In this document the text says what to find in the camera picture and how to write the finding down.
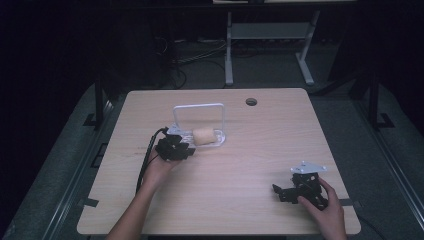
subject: cylindrical object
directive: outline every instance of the cylindrical object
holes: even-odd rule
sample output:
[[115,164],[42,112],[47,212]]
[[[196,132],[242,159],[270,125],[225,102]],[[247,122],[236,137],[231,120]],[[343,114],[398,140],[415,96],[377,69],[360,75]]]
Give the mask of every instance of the cylindrical object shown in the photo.
[[211,127],[193,129],[193,139],[196,146],[213,143],[218,140]]

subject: wooden table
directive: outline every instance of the wooden table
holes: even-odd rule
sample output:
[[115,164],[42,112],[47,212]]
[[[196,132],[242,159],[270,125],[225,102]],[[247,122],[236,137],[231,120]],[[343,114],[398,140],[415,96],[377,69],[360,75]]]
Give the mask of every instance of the wooden table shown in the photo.
[[[248,106],[247,98],[257,105]],[[294,88],[129,93],[89,195],[98,205],[85,206],[78,232],[107,234],[122,215],[134,197],[149,140],[173,123],[174,106],[216,102],[225,105],[226,141],[198,148],[174,169],[153,199],[143,234],[319,233],[300,205],[280,202],[272,190],[272,184],[293,187],[290,167],[303,160],[327,166],[320,176],[339,198],[349,198],[309,97]],[[344,210],[347,233],[358,233],[353,207]]]

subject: hand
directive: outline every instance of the hand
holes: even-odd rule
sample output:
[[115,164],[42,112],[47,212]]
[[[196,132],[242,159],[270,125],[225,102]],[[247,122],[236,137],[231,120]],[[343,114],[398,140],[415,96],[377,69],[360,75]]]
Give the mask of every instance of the hand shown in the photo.
[[164,161],[152,150],[143,182],[127,210],[106,239],[139,239],[153,195],[169,172],[181,161]]
[[340,205],[336,191],[323,179],[319,178],[319,182],[324,187],[325,191],[327,191],[327,208],[320,211],[306,198],[299,196],[297,199],[312,215],[325,239],[345,240],[347,236],[344,223],[344,211],[343,207]]
[[142,186],[151,188],[153,191],[160,186],[163,181],[165,181],[169,172],[177,166],[179,161],[165,161],[163,160],[156,150],[153,148],[149,156],[148,166],[146,172],[144,173]]

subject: metal frame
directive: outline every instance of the metal frame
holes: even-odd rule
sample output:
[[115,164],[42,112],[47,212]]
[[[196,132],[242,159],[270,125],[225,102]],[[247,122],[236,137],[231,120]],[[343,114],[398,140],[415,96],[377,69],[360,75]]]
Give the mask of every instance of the metal frame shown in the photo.
[[296,53],[296,59],[307,85],[314,85],[314,79],[306,64],[306,55],[314,36],[320,11],[315,11],[310,22],[300,23],[233,23],[231,12],[227,21],[227,49],[225,56],[225,84],[234,83],[231,61],[232,39],[304,39],[302,51]]
[[[109,121],[109,117],[111,112],[113,111],[112,104],[107,101],[101,108],[102,116],[104,117],[103,120],[105,123]],[[78,193],[80,183],[82,181],[83,175],[85,173],[85,170],[88,169],[90,166],[90,160],[93,159],[93,156],[96,155],[96,149],[97,144],[99,142],[100,136],[102,134],[102,127],[104,128],[105,125],[101,125],[101,122],[98,122],[98,129],[94,131],[94,134],[91,136],[90,142],[86,146],[86,149],[84,150],[84,154],[82,155],[74,174],[72,175],[71,180],[69,181],[69,184],[65,190],[65,192],[62,195],[62,198],[60,199],[60,202],[56,206],[54,210],[53,217],[51,218],[48,227],[46,228],[42,239],[43,240],[50,240],[50,239],[56,239],[57,235],[60,232],[60,229],[62,228],[62,225],[64,224],[64,221],[69,213],[69,210],[72,207],[72,203],[75,200],[75,197]]]
[[387,145],[386,140],[372,124],[369,123],[369,112],[367,109],[362,106],[360,102],[354,104],[356,110],[361,116],[362,120],[366,123],[365,127],[368,132],[373,137],[374,141],[377,143],[378,147],[381,150],[381,153],[384,155],[384,159],[389,167],[390,173],[393,176],[396,184],[398,185],[403,197],[409,205],[412,213],[418,221],[421,229],[424,230],[424,203],[418,196],[415,191],[415,188],[409,182],[408,177],[403,171],[402,167],[399,165],[399,159],[392,153],[390,147]]

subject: black tape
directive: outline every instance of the black tape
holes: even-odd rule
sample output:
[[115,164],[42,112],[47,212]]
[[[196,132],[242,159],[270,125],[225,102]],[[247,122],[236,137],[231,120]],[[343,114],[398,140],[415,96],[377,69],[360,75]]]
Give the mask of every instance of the black tape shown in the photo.
[[339,201],[343,207],[353,206],[353,201],[350,198],[339,199]]
[[97,204],[99,204],[99,200],[94,200],[91,198],[87,198],[84,200],[84,205],[86,206],[97,207]]
[[91,162],[91,165],[90,165],[91,168],[99,168],[100,167],[100,164],[102,163],[102,160],[103,160],[103,157],[105,155],[106,148],[107,148],[107,145],[108,144],[109,143],[102,143],[100,145],[99,150],[97,151],[96,156],[94,156],[94,159]]

